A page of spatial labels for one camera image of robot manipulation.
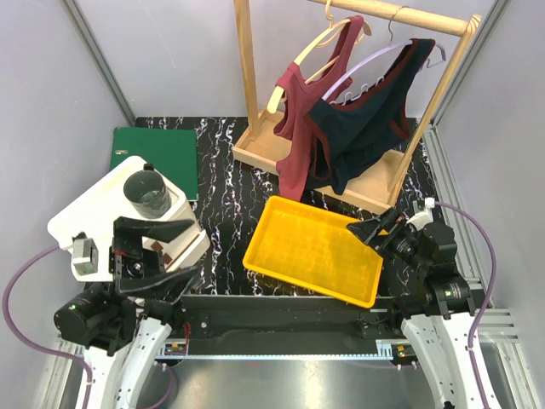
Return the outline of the navy tank top maroon trim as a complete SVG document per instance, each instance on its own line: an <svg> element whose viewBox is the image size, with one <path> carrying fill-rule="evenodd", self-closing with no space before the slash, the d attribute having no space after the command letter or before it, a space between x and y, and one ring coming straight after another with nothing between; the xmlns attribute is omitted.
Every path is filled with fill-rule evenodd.
<svg viewBox="0 0 545 409"><path fill-rule="evenodd" d="M303 116L313 136L306 189L330 186L341 195L350 180L410 138L407 94L435 45L430 38L411 39L384 79L357 100L344 106L319 100Z"/></svg>

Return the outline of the lilac plastic hanger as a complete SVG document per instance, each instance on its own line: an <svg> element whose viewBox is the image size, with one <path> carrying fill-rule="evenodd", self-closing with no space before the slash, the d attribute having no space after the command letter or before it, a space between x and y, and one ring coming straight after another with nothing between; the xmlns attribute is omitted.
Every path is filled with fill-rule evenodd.
<svg viewBox="0 0 545 409"><path fill-rule="evenodd" d="M361 69L363 66L371 63L373 60L385 55L386 53L389 53L389 52L394 51L396 49L402 49L402 48L404 48L406 46L412 45L414 42L415 42L415 39L411 38L411 39L407 39L406 41L399 42L399 43L390 43L387 47L385 47L383 49L379 49L374 54L367 56L366 58L361 60L359 63L355 64L349 70L347 70L339 79L337 79L336 82L333 83L325 91L325 93L322 95L321 99L323 101L327 101L328 98L344 83L344 81L346 79L350 78L356 71ZM445 47L442 44L437 43L437 42L435 42L433 46L434 46L434 48L437 48L439 50L441 59L438 60L437 62L431 62L430 58L427 58L425 60L425 62L426 62L425 66L424 66L425 68L432 68L434 66L437 66L437 65L440 65L440 64L446 62L447 54L446 54Z"/></svg>

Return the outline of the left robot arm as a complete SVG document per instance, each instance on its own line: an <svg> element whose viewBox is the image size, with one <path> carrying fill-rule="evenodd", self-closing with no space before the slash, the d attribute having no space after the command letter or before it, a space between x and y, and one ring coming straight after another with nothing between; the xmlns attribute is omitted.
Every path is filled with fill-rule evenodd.
<svg viewBox="0 0 545 409"><path fill-rule="evenodd" d="M134 408L167 337L183 329L181 299L197 266L167 272L165 255L144 238L169 243L193 220L119 217L108 249L110 282L94 282L54 314L63 340L83 347L78 408Z"/></svg>

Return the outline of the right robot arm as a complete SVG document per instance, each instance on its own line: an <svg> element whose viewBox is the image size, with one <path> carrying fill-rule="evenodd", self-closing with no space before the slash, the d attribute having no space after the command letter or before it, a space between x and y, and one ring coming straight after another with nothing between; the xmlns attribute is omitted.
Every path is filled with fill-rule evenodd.
<svg viewBox="0 0 545 409"><path fill-rule="evenodd" d="M383 259L397 258L416 274L417 293L393 299L387 328L409 341L434 407L497 408L475 328L484 310L458 271L453 229L409 222L394 208L347 229Z"/></svg>

